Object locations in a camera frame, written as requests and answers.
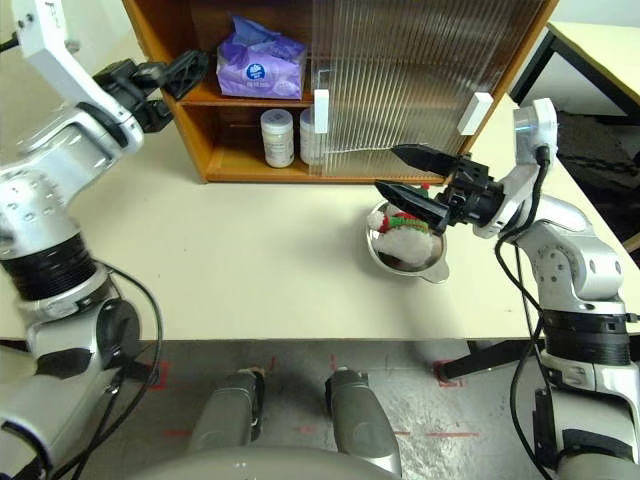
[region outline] white bottle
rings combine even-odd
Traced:
[[[284,168],[293,162],[293,117],[286,110],[275,108],[260,116],[264,155],[267,163]]]
[[[300,114],[300,158],[307,165],[320,161],[320,135],[315,132],[310,108]]]

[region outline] white handle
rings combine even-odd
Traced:
[[[315,133],[329,131],[329,90],[324,88],[313,91],[313,127]]]
[[[493,97],[486,92],[476,92],[473,94],[467,109],[462,114],[458,123],[460,135],[473,135],[484,120],[493,103]]]

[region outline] black cable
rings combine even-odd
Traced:
[[[9,40],[7,40],[6,42],[0,43],[0,53],[6,52],[7,50],[12,49],[13,47],[17,47],[18,45],[20,45],[20,42],[18,41],[18,34],[16,32],[13,32]]]
[[[87,462],[89,461],[89,457],[91,456],[91,453],[96,448],[95,444],[98,438],[100,437],[100,435],[102,435],[102,432],[104,431],[104,427],[107,425],[107,422],[109,421],[109,417],[111,417],[111,412],[113,412],[113,407],[116,404],[116,400],[118,399],[118,396],[120,395],[120,391],[122,390],[122,382],[123,382],[122,375],[118,375],[118,378],[116,378],[116,381],[114,382],[114,385],[113,385],[113,388],[115,389],[115,391],[112,393],[111,398],[109,399],[109,403],[107,404],[107,407],[105,408],[104,413],[102,414],[100,423],[98,423],[98,427],[96,428],[96,431],[93,434],[93,437],[91,437],[91,440],[89,441],[89,446],[85,449],[84,455],[80,459],[80,462],[78,463],[78,467],[76,468],[76,471],[73,472],[73,477],[71,477],[71,480],[78,480],[80,478],[80,475],[82,475],[82,471],[84,470],[84,467],[87,465]]]
[[[115,432],[120,427],[120,425],[122,425],[122,423],[129,417],[129,415],[131,415],[131,412],[133,412],[133,410],[135,410],[135,408],[138,406],[138,404],[142,400],[142,397],[144,397],[144,394],[147,392],[149,386],[153,384],[154,379],[156,378],[156,374],[158,372],[158,368],[160,366],[160,352],[162,350],[162,338],[164,336],[164,326],[163,326],[164,322],[163,322],[162,312],[160,311],[160,306],[158,305],[158,302],[154,298],[153,294],[147,289],[147,287],[145,287],[136,278],[132,277],[131,275],[119,270],[118,268],[106,262],[103,262],[101,260],[96,260],[96,262],[101,263],[107,270],[110,270],[115,275],[118,275],[124,278],[125,280],[127,280],[128,282],[132,283],[133,285],[135,285],[147,297],[147,300],[149,301],[153,309],[155,320],[156,320],[156,341],[155,341],[155,348],[153,352],[153,360],[151,364],[151,369],[149,370],[149,375],[147,375],[145,382],[140,386],[135,397],[131,400],[131,402],[129,402],[125,410],[102,433],[100,433],[98,436],[94,434],[95,438],[91,440],[90,445],[85,450],[83,450],[78,455],[76,455],[71,460],[69,460],[67,463],[65,463],[62,467],[60,467],[52,475],[51,480],[58,480],[62,478],[64,475],[69,473],[74,467],[76,467],[76,465],[79,465],[85,457],[88,459],[88,457],[95,451],[95,449],[98,448],[100,445],[102,445],[113,434],[113,432]]]
[[[547,147],[546,145],[538,147],[536,149],[536,161],[538,162],[538,165],[540,165],[540,170],[538,170],[538,176],[536,177],[536,180],[533,184],[529,215],[527,216],[526,221],[521,226],[514,228],[513,230],[509,230],[502,237],[500,237],[494,247],[496,259],[498,260],[498,264],[500,264],[500,267],[502,267],[505,275],[507,275],[509,280],[511,280],[511,283],[513,283],[518,288],[518,290],[520,290],[520,293],[522,293],[527,298],[527,300],[531,302],[531,305],[533,305],[538,312],[542,311],[542,309],[540,308],[540,304],[538,304],[538,302],[533,298],[529,291],[524,288],[524,286],[520,282],[518,282],[518,279],[513,276],[513,273],[511,273],[511,270],[509,270],[509,267],[502,258],[502,253],[500,250],[502,249],[502,245],[504,245],[504,243],[508,239],[513,238],[516,235],[519,235],[520,233],[526,231],[533,224],[536,212],[538,211],[538,205],[540,204],[542,182],[547,176],[547,171],[549,170],[549,155],[549,147]]]
[[[35,453],[35,463],[30,462],[25,468],[19,472],[18,477],[22,475],[26,475],[27,473],[33,473],[36,471],[38,475],[42,472],[48,472],[51,469],[51,459],[45,449],[44,445],[40,441],[40,439],[31,432],[28,428],[24,426],[13,423],[12,421],[5,421],[2,426],[0,426],[0,430],[10,433],[18,437],[25,444],[31,447],[31,450]]]
[[[520,263],[520,254],[517,251],[517,248],[518,248],[517,245],[515,245],[516,246],[516,265],[518,267],[519,278],[514,277],[513,273],[511,273],[511,270],[509,270],[509,267],[507,266],[504,259],[502,258],[502,253],[500,251],[502,248],[502,245],[504,245],[504,243],[507,240],[516,237],[520,233],[525,232],[527,229],[529,229],[529,227],[531,227],[531,225],[535,221],[536,213],[538,211],[538,205],[540,204],[540,198],[542,195],[542,182],[544,181],[547,175],[547,171],[549,170],[549,164],[550,164],[549,147],[547,147],[546,145],[542,147],[538,147],[535,152],[535,158],[536,158],[536,162],[540,166],[540,169],[538,170],[538,175],[536,176],[536,180],[533,184],[533,191],[531,194],[531,207],[529,209],[529,214],[527,215],[527,219],[520,227],[516,227],[512,230],[509,230],[502,237],[498,239],[494,248],[494,253],[504,273],[507,275],[509,280],[511,280],[511,282],[518,288],[518,290],[520,290],[520,294],[522,295],[523,302],[524,302],[525,316],[527,317],[527,324],[528,324],[529,333],[530,333],[529,341],[527,342],[527,345],[524,348],[522,355],[520,356],[520,360],[518,361],[518,366],[516,367],[516,371],[513,374],[513,378],[511,380],[511,387],[509,389],[509,410],[511,411],[511,420],[513,421],[513,427],[516,430],[516,434],[518,435],[518,438],[520,439],[520,442],[522,443],[522,446],[527,452],[527,455],[529,456],[529,459],[531,460],[531,462],[534,464],[536,469],[540,472],[540,474],[545,480],[552,480],[551,476],[544,469],[542,464],[536,458],[533,450],[531,449],[531,446],[529,445],[529,442],[527,441],[527,438],[524,435],[524,432],[522,431],[522,427],[520,426],[520,421],[518,420],[518,412],[516,410],[516,399],[517,399],[518,383],[520,381],[520,376],[522,375],[522,370],[524,368],[526,360],[527,358],[529,358],[529,355],[531,354],[531,350],[534,347],[537,348],[537,342],[540,338],[540,333],[542,332],[542,326],[543,326],[542,316],[539,316],[538,323],[536,325],[535,330],[533,332],[531,331],[532,330],[531,318],[529,317],[529,310],[528,310],[526,301],[528,300],[529,302],[531,302],[531,304],[535,307],[535,309],[539,313],[542,313],[542,309],[540,307],[540,304],[533,298],[533,296],[525,288],[522,282],[522,266]],[[538,360],[539,362],[538,365],[543,373],[545,384],[547,385],[547,388],[549,388],[547,378],[544,374],[544,371],[542,370],[542,362],[539,358],[539,355],[536,355],[536,359]]]
[[[547,473],[547,471],[544,469],[542,464],[538,461],[538,459],[535,456],[535,453],[531,449],[531,446],[527,441],[527,437],[525,436],[524,432],[522,431],[522,427],[520,426],[520,420],[518,420],[518,411],[516,410],[518,382],[520,381],[520,376],[522,375],[522,370],[527,361],[527,358],[531,354],[531,350],[533,349],[533,346],[536,344],[536,342],[540,338],[540,332],[542,332],[542,318],[538,319],[538,324],[536,325],[536,329],[533,332],[533,335],[531,336],[529,341],[527,342],[527,346],[523,350],[522,355],[520,356],[520,360],[518,361],[518,366],[516,367],[516,371],[513,374],[513,379],[511,380],[511,387],[509,388],[509,410],[511,411],[511,420],[513,421],[513,427],[515,428],[516,434],[518,435],[518,438],[522,442],[522,446],[527,452],[527,455],[531,459],[531,462],[535,465],[535,467],[540,472],[540,475],[542,475],[542,477],[545,480],[552,480],[551,476]]]
[[[155,125],[158,123],[158,115],[156,111],[151,108],[149,102],[147,102],[147,96],[142,90],[140,90],[137,86],[132,85],[124,78],[115,77],[114,81],[116,82],[116,84],[118,84],[118,86],[120,86],[120,88],[125,90],[129,95],[131,95],[135,100],[138,101],[138,103],[142,106],[144,111],[149,116],[149,122],[151,124]]]
[[[518,271],[518,281],[522,286],[524,286],[524,280],[522,278],[522,262],[520,261],[520,247],[517,244],[513,245],[513,249],[516,252],[516,269]],[[529,305],[527,304],[527,297],[521,292],[522,295],[522,306],[524,307],[524,316],[527,319],[527,328],[529,329],[529,338],[533,338],[533,324],[531,323],[531,315],[529,314]],[[538,342],[533,346],[533,351],[536,357],[536,362],[538,363],[538,368],[540,369],[540,373],[542,374],[542,378],[544,380],[545,387],[547,392],[551,389],[551,385],[549,384],[549,379],[547,378],[546,371],[542,366],[542,359],[540,358],[540,349],[538,348]]]

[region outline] white table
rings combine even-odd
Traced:
[[[500,178],[513,164],[507,97],[473,148]],[[620,255],[625,290],[640,272],[561,165],[544,191],[579,206]],[[168,339],[444,339],[527,335],[518,291],[469,226],[447,230],[442,285],[380,270],[364,241],[372,186],[198,183],[175,127],[149,136],[72,207],[92,253],[156,294]],[[507,257],[511,257],[506,248]],[[527,284],[535,291],[528,265]],[[153,338],[142,298],[143,336]],[[0,278],[0,337],[23,336]],[[640,312],[640,296],[627,295]],[[640,332],[638,325],[630,331]]]

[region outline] purple tissue package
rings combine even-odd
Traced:
[[[246,18],[232,19],[235,33],[218,47],[223,95],[301,100],[306,47]]]

